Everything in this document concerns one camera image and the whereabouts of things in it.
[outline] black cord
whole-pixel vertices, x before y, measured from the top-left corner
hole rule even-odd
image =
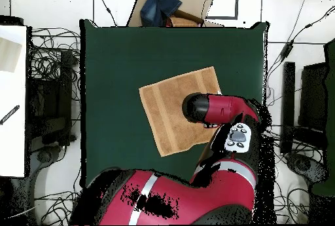
[[[296,24],[298,23],[298,20],[299,20],[299,17],[300,17],[300,13],[301,13],[301,11],[302,11],[302,7],[304,6],[304,4],[305,4],[305,0],[302,1],[302,4],[301,4],[301,7],[300,7],[298,16],[296,17],[296,22],[294,23],[294,26],[293,26],[293,29],[292,29],[292,31],[291,31],[291,34],[290,34],[289,37],[287,38],[287,41],[286,41],[287,43],[289,42],[290,37],[292,36],[294,29],[296,28]],[[281,53],[279,53],[278,56],[277,56],[277,58],[275,59],[275,62],[272,64],[272,66],[271,66],[270,69],[268,70],[268,73],[269,73],[269,74],[268,74],[268,76],[267,76],[267,78],[266,78],[266,87],[267,87],[267,89],[270,90],[270,91],[269,91],[269,93],[268,93],[268,95],[267,95],[267,99],[268,99],[269,97],[271,97],[271,93],[272,93],[271,89],[273,90],[273,96],[275,95],[275,94],[274,94],[274,89],[273,89],[273,88],[270,88],[270,86],[269,86],[269,78],[270,78],[270,75],[273,73],[273,71],[275,71],[275,70],[281,65],[281,63],[284,61],[284,59],[285,59],[285,58],[281,56]],[[272,67],[273,67],[275,64],[277,64],[278,62],[280,62],[280,63],[278,64],[278,66],[277,66],[274,70],[272,70]]]
[[[294,41],[294,40],[296,39],[296,37],[297,37],[301,32],[303,32],[304,29],[306,29],[306,28],[310,28],[312,25],[316,24],[317,22],[320,22],[323,18],[329,16],[329,14],[330,14],[331,12],[334,12],[334,11],[335,11],[335,6],[330,7],[330,8],[326,11],[325,15],[323,15],[320,19],[318,19],[318,20],[314,21],[313,23],[310,23],[310,24],[306,25],[305,27],[303,27],[303,28],[296,34],[296,36],[293,37],[292,41]]]
[[[277,153],[276,152],[274,152],[275,153],[275,156],[279,159],[279,161],[277,161],[277,162],[275,162],[275,164],[277,164],[278,162],[284,162],[283,161],[283,159],[284,159],[284,156],[282,156],[282,157],[279,157],[278,155],[277,155]]]
[[[78,171],[78,175],[77,175],[77,177],[76,177],[76,180],[73,182],[73,190],[75,191],[75,194],[78,194],[77,191],[76,191],[76,188],[75,188],[75,184],[76,184],[76,181],[78,180],[80,171],[81,171],[81,167],[79,168],[79,171]]]
[[[65,193],[72,193],[72,191],[62,191],[61,193],[52,193],[51,195],[45,195],[43,197],[35,198],[34,200],[41,200],[41,199],[44,199],[46,197],[51,197],[52,195],[62,195],[62,194],[65,194]]]
[[[300,91],[300,90],[302,90],[302,88],[296,89],[294,92],[297,92],[297,91]],[[279,99],[281,99],[284,96],[285,95],[280,96],[279,98],[277,98],[277,99],[273,100],[272,102],[268,103],[266,106],[271,107],[272,105],[274,105],[275,101],[278,101]]]
[[[205,3],[206,3],[206,1],[207,1],[207,0],[205,0],[205,1],[203,2],[203,5],[202,5],[202,14],[203,14],[203,9],[205,8]]]
[[[61,60],[60,52],[62,50],[69,50],[73,53],[73,59],[75,60],[74,64],[78,64],[80,62],[79,42],[77,39],[77,36],[79,34],[75,33],[74,31],[64,29],[65,32],[61,32],[57,35],[51,35],[51,32],[50,32],[51,29],[52,28],[42,28],[42,29],[33,30],[34,32],[33,36],[42,38],[43,43],[39,46],[33,45],[33,52],[32,52],[33,59],[31,61],[32,77],[46,80],[46,81],[59,81],[60,71],[62,68],[64,68],[60,62]],[[42,31],[46,31],[48,36],[38,34],[38,32],[42,32]],[[75,42],[72,43],[71,45],[60,44],[58,46],[55,46],[54,38],[62,37],[67,34],[71,34],[75,38]],[[78,78],[77,73],[79,72],[71,68],[71,77],[68,76],[66,73],[63,73],[63,74],[65,75],[65,78],[67,77],[67,79],[71,80],[71,82],[73,83],[75,87],[75,91],[72,90],[72,92],[75,93],[75,97],[72,98],[72,100],[79,102],[80,112],[81,112],[81,103],[80,103],[80,98],[78,97],[78,87],[80,87],[80,78]],[[39,101],[39,106],[40,106],[40,111],[41,111],[42,103],[40,101]]]
[[[65,146],[65,150],[64,150],[64,155],[63,155],[63,157],[62,157],[61,159],[57,160],[56,162],[60,162],[62,159],[64,159],[65,154],[66,154],[66,150],[67,150],[67,146]]]
[[[115,20],[114,20],[114,17],[113,17],[113,15],[112,15],[112,13],[111,13],[111,10],[107,7],[107,5],[105,4],[104,0],[102,0],[102,2],[103,2],[103,5],[105,5],[105,7],[106,7],[107,12],[112,16],[114,25],[117,27],[118,25],[116,24],[116,22],[115,22]]]
[[[283,201],[284,201],[284,207],[282,207],[282,209],[284,209],[284,208],[285,208],[285,199],[284,199],[283,194],[282,194],[282,192],[281,192],[280,185],[278,184],[277,181],[275,181],[275,183],[277,184],[277,186],[278,186],[278,188],[279,188],[279,193],[280,193],[280,196],[279,196],[279,197],[281,197],[281,198],[283,199]]]
[[[77,86],[78,86],[79,92],[80,92],[80,83],[81,83],[81,81],[80,81],[80,77],[79,77],[78,80],[77,80]]]
[[[271,131],[269,131],[269,130],[266,130],[266,132],[268,132],[268,133],[270,133],[270,134],[274,134],[274,135],[276,135],[276,136],[279,136],[279,138],[277,138],[277,137],[272,137],[273,138],[273,140],[274,141],[280,141],[280,140],[282,140],[282,137],[279,135],[279,134],[276,134],[276,133],[274,133],[274,132],[271,132]],[[313,156],[312,156],[312,158],[314,157],[314,152],[317,152],[318,154],[319,154],[319,156],[320,156],[320,160],[319,160],[319,162],[321,162],[322,160],[323,160],[323,156],[322,156],[322,154],[320,153],[320,151],[318,150],[318,148],[316,148],[316,147],[314,147],[314,146],[311,146],[311,145],[309,145],[309,144],[306,144],[306,143],[303,143],[303,142],[298,142],[298,141],[295,141],[295,140],[289,140],[288,142],[292,142],[292,143],[294,143],[294,144],[298,144],[298,145],[305,145],[304,146],[304,148],[303,148],[303,150],[301,150],[301,151],[313,151]]]
[[[71,195],[73,195],[72,192],[70,192],[70,194],[65,198],[65,199],[68,199]],[[60,222],[60,225],[63,226],[63,221],[66,219],[67,220],[67,224],[69,224],[69,220],[68,220],[68,215],[71,214],[71,210],[67,209],[65,203],[64,203],[64,199],[61,198],[61,197],[58,197],[55,201],[55,203],[53,203],[53,205],[46,211],[46,214],[42,216],[41,218],[41,225],[44,225],[43,222],[45,221],[46,217],[48,215],[50,215],[51,213],[54,213],[57,217],[58,217],[58,221],[57,222]],[[56,206],[60,205],[60,204],[63,204],[64,208],[63,207],[57,207],[55,208]],[[56,210],[61,210],[64,215],[65,215],[65,218],[61,218],[59,216],[59,214],[56,212]]]
[[[294,221],[294,223],[295,223],[295,224],[298,224],[298,223],[295,221],[295,219],[293,218],[293,216],[292,216],[291,206],[295,206],[296,209],[297,209],[297,213],[294,213],[294,214],[298,214],[298,211],[299,211],[300,209],[298,209],[298,207],[297,207],[296,205],[294,205],[294,204],[292,204],[292,203],[290,204],[290,202],[289,202],[290,194],[293,193],[294,191],[304,191],[304,192],[307,193],[307,194],[309,194],[309,193],[308,193],[307,190],[302,189],[302,188],[300,188],[300,187],[297,187],[297,188],[295,188],[295,189],[289,191],[289,193],[287,194],[287,209],[289,210],[289,215],[290,215],[290,217],[292,218],[292,220]],[[301,211],[305,216],[308,217],[308,212],[306,212],[305,207],[304,207],[303,210],[300,210],[300,211]]]

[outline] white floor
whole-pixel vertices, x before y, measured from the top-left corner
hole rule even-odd
[[[118,26],[125,26],[132,11],[135,0],[105,0],[110,8]],[[277,55],[283,48],[283,43],[287,41],[288,36],[294,27],[299,9],[303,0],[239,0],[239,15],[237,20],[209,20],[230,27],[251,27],[255,22],[268,21],[269,44],[268,44],[268,64],[271,66]],[[222,6],[227,4],[227,0],[222,0]],[[300,17],[296,24],[293,35],[301,30],[306,24],[318,20],[323,14],[335,5],[334,0],[306,0],[302,8]],[[0,0],[0,14],[9,15],[9,0]],[[79,19],[91,19],[98,26],[112,26],[113,20],[105,10],[100,0],[12,0],[12,16],[18,16],[24,19],[25,25],[33,28],[67,28],[80,33]],[[301,72],[304,66],[324,62],[323,44],[335,38],[335,13],[331,14],[321,22],[311,28],[304,30],[297,38],[296,44],[286,59],[296,63],[296,88],[300,88]],[[277,68],[270,77],[269,84],[275,90],[274,98],[281,96],[282,67]],[[296,92],[295,123],[298,120],[300,92]],[[73,118],[76,119],[79,113],[79,105],[73,102]],[[272,114],[273,124],[280,124],[281,100],[275,102],[274,106],[269,107]],[[73,182],[78,174],[80,167],[80,124],[73,127],[73,133],[77,135],[78,140],[72,143],[67,149],[65,158],[53,164],[49,169],[43,170],[37,179],[35,196],[40,197],[62,191],[72,191]],[[273,131],[279,133],[279,128],[274,127]],[[281,186],[284,196],[295,187],[306,189],[304,180],[293,174],[285,164],[279,162],[277,167],[277,182]],[[76,183],[76,190],[79,190],[79,181]],[[279,189],[275,185],[275,196],[279,195]],[[295,204],[308,204],[308,196],[300,191],[292,194],[291,200]],[[276,205],[281,205],[282,199],[275,201]],[[39,202],[39,216],[46,212],[45,203]],[[277,212],[287,215],[287,209]],[[50,218],[47,222],[56,221]],[[285,223],[287,217],[278,216],[278,223]],[[304,217],[299,218],[299,222],[305,222]]]

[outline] green tabletop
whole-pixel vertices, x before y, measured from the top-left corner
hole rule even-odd
[[[189,180],[205,145],[161,157],[139,88],[214,66],[224,95],[261,102],[265,29],[95,28],[85,20],[86,184],[112,166]]]

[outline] brown towel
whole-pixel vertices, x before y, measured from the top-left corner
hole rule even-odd
[[[198,27],[198,24],[192,20],[187,20],[184,18],[177,18],[174,16],[171,16],[170,20],[171,20],[172,26],[175,28],[177,27]]]
[[[207,143],[215,129],[188,122],[181,105],[195,92],[216,94],[220,90],[214,67],[178,75],[139,89],[154,140],[162,157]]]

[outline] black bar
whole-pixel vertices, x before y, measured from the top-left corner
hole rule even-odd
[[[283,131],[285,132],[285,136],[283,134],[281,135],[281,137],[284,139],[284,146],[281,147],[281,153],[288,153],[291,151],[287,151],[285,143],[292,140],[304,142],[318,148],[319,150],[324,150],[327,147],[327,138],[325,132],[318,132],[299,126],[285,126]]]
[[[281,140],[280,153],[289,153],[292,150],[292,133],[288,128],[294,126],[294,85],[296,65],[294,62],[285,62],[283,66],[283,91],[281,104]]]
[[[326,79],[325,62],[305,66],[302,71],[302,91],[298,124],[324,131],[326,129]]]
[[[65,128],[60,131],[60,146],[70,145],[71,131],[71,97],[72,97],[72,63],[73,55],[71,51],[61,53],[60,69],[60,95],[58,100],[58,116],[65,118]]]
[[[32,134],[33,138],[50,134],[65,128],[65,118],[39,118],[33,120]]]

